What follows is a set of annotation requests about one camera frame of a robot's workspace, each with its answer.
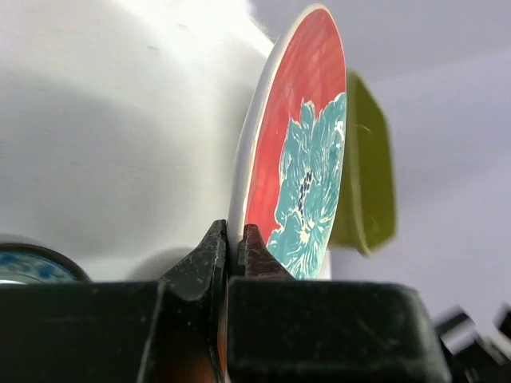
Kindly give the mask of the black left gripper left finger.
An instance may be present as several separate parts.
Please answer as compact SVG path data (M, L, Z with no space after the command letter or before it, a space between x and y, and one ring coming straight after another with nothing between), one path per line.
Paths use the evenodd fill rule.
M4 382L222 382L226 225L142 282L1 283Z

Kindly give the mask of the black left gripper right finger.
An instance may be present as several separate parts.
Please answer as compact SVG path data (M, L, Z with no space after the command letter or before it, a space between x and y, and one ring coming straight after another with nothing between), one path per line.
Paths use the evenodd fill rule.
M418 292L380 282L298 281L244 228L228 287L234 382L448 382Z

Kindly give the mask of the red plate with teal flower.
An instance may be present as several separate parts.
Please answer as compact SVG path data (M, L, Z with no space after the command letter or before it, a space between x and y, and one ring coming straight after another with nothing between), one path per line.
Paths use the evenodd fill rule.
M313 4L273 46L241 130L227 219L233 251L254 224L293 277L319 277L339 201L346 125L343 44L329 10Z

